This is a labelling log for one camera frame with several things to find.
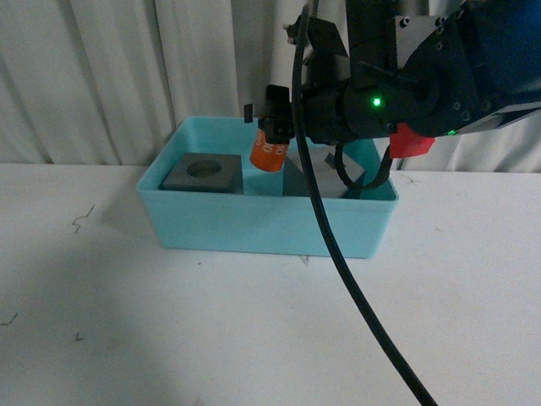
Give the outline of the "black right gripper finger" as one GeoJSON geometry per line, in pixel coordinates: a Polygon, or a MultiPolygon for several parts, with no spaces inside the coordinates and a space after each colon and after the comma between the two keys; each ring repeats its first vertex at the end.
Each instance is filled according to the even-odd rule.
{"type": "Polygon", "coordinates": [[[252,103],[243,106],[243,121],[252,123],[254,121],[254,105],[252,103]]]}

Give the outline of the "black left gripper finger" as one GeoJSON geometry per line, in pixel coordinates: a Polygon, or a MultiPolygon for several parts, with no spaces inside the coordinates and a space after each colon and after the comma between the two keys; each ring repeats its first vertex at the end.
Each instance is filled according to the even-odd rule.
{"type": "Polygon", "coordinates": [[[258,128],[267,143],[289,144],[295,136],[289,89],[279,85],[265,87],[265,100],[258,113],[258,128]]]}

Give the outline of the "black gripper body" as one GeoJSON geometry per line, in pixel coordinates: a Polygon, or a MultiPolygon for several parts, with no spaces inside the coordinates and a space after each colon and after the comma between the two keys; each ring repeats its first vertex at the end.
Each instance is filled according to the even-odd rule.
{"type": "Polygon", "coordinates": [[[386,138],[434,105],[438,86],[425,63],[408,59],[430,34],[426,6],[348,6],[347,39],[305,9],[287,28],[306,73],[305,134],[316,144],[386,138]],[[308,58],[305,47],[311,47],[308,58]]]}

